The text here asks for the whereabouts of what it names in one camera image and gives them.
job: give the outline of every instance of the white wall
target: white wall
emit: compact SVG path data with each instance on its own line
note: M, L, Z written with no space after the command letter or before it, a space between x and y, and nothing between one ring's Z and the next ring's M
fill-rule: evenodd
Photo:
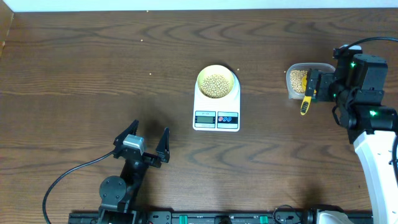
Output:
M14 12L398 7L398 0L4 0Z

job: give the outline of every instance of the yellow bowl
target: yellow bowl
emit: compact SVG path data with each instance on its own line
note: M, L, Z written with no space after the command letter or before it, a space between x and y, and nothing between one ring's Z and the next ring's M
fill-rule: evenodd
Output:
M234 76L228 68L226 68L222 65L210 65L210 66L207 66L206 68L204 68L202 71L200 71L200 73L198 75L198 80L197 80L199 90L202 92L201 86L203 84L203 81L205 80L205 78L210 77L212 75L222 75L225 79L227 79L228 84L229 84L229 90L228 90L228 94L229 94L231 92L232 88L234 87Z

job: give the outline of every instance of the clear plastic container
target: clear plastic container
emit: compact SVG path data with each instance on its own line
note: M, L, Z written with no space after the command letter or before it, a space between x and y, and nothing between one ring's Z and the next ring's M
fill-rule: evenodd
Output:
M293 70L309 70L310 68L318 69L323 72L335 72L335 68L332 65L327 63L297 63L287 70L286 72L286 84L287 84L287 91L289 92L289 99L297 99L302 100L304 99L304 93L297 93L293 90L292 82L290 81L290 74Z

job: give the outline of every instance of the wooden table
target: wooden table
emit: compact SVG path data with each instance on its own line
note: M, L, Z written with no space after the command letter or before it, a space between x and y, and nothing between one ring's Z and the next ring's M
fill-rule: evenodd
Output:
M151 152L171 131L170 163L149 169L143 206L369 210L361 164L333 104L301 116L284 71L335 65L333 47L397 30L397 9L17 13L0 60L0 222L43 223L50 184L112 150L134 119ZM388 60L384 104L398 108L398 45L363 49ZM192 129L195 79L215 63L241 81L238 133ZM100 183L123 165L108 158L64 178L47 202L51 221L97 210Z

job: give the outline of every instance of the green light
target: green light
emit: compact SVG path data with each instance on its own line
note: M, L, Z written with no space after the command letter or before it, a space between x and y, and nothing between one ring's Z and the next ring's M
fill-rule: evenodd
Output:
M376 112L376 111L369 111L369 113L371 114L371 116L377 115L377 112Z

